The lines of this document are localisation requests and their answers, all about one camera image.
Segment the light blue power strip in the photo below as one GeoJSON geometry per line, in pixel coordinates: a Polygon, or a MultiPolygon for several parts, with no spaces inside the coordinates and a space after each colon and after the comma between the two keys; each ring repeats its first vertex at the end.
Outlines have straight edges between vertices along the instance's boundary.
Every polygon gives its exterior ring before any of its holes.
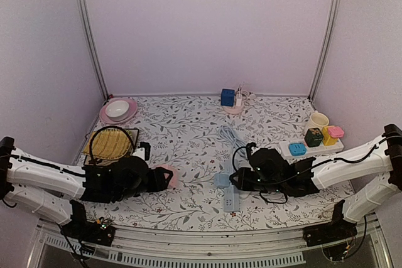
{"type": "MultiPolygon", "coordinates": [[[[232,163],[230,161],[224,161],[222,163],[222,170],[218,173],[232,174],[234,170],[232,168],[232,163]]],[[[223,189],[224,196],[222,201],[222,209],[226,213],[238,212],[239,211],[239,191],[231,184],[228,188],[223,189]]]]}

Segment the pink plug adapter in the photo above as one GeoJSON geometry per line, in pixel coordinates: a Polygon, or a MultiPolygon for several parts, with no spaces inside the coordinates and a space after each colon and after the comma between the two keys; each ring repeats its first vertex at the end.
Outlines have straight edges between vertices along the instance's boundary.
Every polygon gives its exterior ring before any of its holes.
{"type": "Polygon", "coordinates": [[[328,126],[327,133],[332,139],[340,139],[344,136],[344,130],[339,126],[328,126]]]}

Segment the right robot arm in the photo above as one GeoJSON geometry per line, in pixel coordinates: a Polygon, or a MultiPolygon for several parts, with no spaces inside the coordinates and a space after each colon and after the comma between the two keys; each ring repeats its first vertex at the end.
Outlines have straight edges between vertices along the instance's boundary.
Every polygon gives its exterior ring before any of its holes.
{"type": "Polygon", "coordinates": [[[388,124],[370,142],[331,156],[310,157],[289,163],[275,149],[245,146],[248,167],[236,168],[230,182],[242,191],[279,191],[289,197],[304,197],[369,174],[375,178],[356,194],[334,206],[325,235],[338,240],[363,216],[401,192],[401,129],[388,124]]]}

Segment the cyan plug adapter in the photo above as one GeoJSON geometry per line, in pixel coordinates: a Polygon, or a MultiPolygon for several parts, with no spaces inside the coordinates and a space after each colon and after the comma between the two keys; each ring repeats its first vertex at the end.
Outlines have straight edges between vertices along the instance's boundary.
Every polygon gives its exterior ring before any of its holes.
{"type": "Polygon", "coordinates": [[[307,153],[307,148],[302,142],[289,144],[288,150],[293,157],[304,156],[307,153]]]}

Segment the light blue charger plug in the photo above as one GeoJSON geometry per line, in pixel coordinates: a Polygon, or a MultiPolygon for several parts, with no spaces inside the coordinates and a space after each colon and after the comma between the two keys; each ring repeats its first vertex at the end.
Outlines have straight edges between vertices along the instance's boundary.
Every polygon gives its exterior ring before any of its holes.
{"type": "Polygon", "coordinates": [[[231,185],[230,174],[216,173],[214,174],[214,185],[217,188],[228,188],[231,185]]]}

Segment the white long power strip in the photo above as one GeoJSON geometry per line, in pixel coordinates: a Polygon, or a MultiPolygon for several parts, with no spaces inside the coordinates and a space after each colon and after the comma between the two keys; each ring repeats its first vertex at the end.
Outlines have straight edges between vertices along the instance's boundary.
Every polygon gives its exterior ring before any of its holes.
{"type": "Polygon", "coordinates": [[[281,141],[278,143],[278,148],[280,148],[281,150],[280,153],[285,159],[296,159],[296,158],[320,156],[320,155],[341,152],[344,148],[344,145],[342,144],[341,140],[338,140],[332,146],[324,146],[323,143],[321,142],[321,144],[318,147],[308,147],[304,140],[295,140],[295,141],[281,141]],[[293,157],[290,154],[288,150],[288,145],[294,142],[304,143],[304,145],[307,148],[307,153],[304,156],[293,157]]]}

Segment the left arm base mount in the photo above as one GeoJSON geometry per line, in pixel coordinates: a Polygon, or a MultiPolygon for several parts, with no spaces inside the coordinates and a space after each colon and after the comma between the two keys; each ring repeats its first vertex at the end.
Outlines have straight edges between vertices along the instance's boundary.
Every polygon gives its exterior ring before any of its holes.
{"type": "Polygon", "coordinates": [[[70,221],[61,226],[61,233],[79,242],[88,242],[110,247],[114,240],[116,228],[108,219],[101,217],[96,221],[89,221],[83,204],[70,200],[72,214],[70,221]]]}

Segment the yellow cube socket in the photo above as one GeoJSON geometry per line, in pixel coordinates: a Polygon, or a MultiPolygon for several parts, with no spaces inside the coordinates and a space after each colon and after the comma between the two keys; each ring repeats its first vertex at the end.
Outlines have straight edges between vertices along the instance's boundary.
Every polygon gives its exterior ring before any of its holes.
{"type": "Polygon", "coordinates": [[[322,143],[324,146],[332,146],[338,140],[339,128],[337,126],[325,126],[322,129],[323,139],[322,143]]]}

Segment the pink cube socket adapter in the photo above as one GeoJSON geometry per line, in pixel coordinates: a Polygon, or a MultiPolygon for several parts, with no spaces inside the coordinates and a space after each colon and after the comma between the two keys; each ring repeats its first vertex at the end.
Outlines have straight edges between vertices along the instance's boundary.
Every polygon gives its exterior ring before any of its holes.
{"type": "Polygon", "coordinates": [[[160,165],[160,168],[167,169],[173,173],[173,176],[169,180],[168,189],[172,189],[172,190],[178,189],[180,182],[178,180],[178,170],[176,169],[176,167],[168,165],[168,164],[162,164],[162,165],[160,165]]]}

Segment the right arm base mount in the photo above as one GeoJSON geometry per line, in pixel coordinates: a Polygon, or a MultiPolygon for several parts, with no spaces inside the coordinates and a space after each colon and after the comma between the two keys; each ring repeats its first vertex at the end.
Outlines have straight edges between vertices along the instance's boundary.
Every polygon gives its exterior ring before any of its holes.
{"type": "Polygon", "coordinates": [[[342,213],[344,203],[345,201],[341,200],[334,206],[330,222],[303,228],[303,239],[308,247],[328,244],[357,235],[357,223],[350,223],[344,219],[342,213]]]}

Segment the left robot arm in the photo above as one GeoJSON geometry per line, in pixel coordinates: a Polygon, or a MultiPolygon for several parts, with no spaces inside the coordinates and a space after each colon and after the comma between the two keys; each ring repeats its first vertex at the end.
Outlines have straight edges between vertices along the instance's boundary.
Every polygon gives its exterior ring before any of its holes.
{"type": "Polygon", "coordinates": [[[115,203],[142,193],[164,191],[174,172],[151,169],[145,151],[107,166],[72,166],[37,158],[1,139],[1,199],[69,229],[80,239],[94,232],[84,203],[115,203]]]}

